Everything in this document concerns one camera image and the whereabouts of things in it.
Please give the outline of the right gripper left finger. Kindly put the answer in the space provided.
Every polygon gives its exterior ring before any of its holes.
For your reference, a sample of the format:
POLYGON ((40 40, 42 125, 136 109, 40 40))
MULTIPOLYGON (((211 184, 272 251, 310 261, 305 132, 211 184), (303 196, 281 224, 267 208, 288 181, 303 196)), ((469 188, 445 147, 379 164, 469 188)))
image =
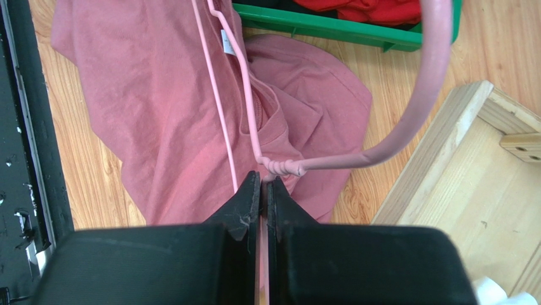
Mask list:
POLYGON ((200 224, 76 231, 33 304, 257 304, 260 176, 200 224))

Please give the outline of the pink wire hanger taken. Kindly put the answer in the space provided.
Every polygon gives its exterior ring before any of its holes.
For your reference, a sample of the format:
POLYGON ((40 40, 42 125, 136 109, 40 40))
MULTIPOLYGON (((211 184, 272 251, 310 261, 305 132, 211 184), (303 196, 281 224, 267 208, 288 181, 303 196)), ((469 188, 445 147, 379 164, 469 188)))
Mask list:
POLYGON ((191 5, 210 76, 218 117, 224 134, 230 173, 235 191, 238 190, 236 164, 222 98, 220 96, 220 87, 217 83, 213 60, 208 46, 208 37, 203 25, 204 13, 210 14, 219 21, 221 30, 225 34, 225 43, 232 48, 237 57, 251 148, 255 161, 265 167, 271 178, 283 175, 301 177, 309 170, 364 168, 387 161, 403 150, 417 134, 431 112, 443 85, 453 37, 453 3, 452 1, 421 1, 423 38, 420 68, 408 105, 390 134, 369 150, 356 154, 341 154, 297 161, 290 159, 276 161, 264 156, 262 152, 262 143, 258 131, 259 117, 256 114, 255 95, 252 90, 253 78, 248 67, 243 39, 237 38, 228 19, 218 9, 214 1, 208 1, 206 5, 202 5, 199 1, 192 1, 191 5))

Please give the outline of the pink t shirt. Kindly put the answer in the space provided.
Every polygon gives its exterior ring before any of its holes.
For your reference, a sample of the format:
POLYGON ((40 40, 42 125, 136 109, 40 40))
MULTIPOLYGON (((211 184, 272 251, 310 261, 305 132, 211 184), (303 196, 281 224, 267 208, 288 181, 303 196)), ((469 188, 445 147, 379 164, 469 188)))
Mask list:
MULTIPOLYGON (((216 1, 246 59, 262 154, 272 160, 358 153, 372 96, 346 65, 296 39, 244 38, 230 1, 216 1)), ((206 1, 58 1, 51 43, 79 71, 90 125, 121 160, 149 225, 206 220, 254 157, 238 57, 206 1)))

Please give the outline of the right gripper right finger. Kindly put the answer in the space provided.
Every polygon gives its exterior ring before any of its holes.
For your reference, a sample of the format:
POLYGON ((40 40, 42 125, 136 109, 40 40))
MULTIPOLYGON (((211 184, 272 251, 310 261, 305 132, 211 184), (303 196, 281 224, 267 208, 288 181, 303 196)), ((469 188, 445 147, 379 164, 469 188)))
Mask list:
POLYGON ((476 304, 457 248, 432 227, 321 224, 266 185, 270 304, 476 304))

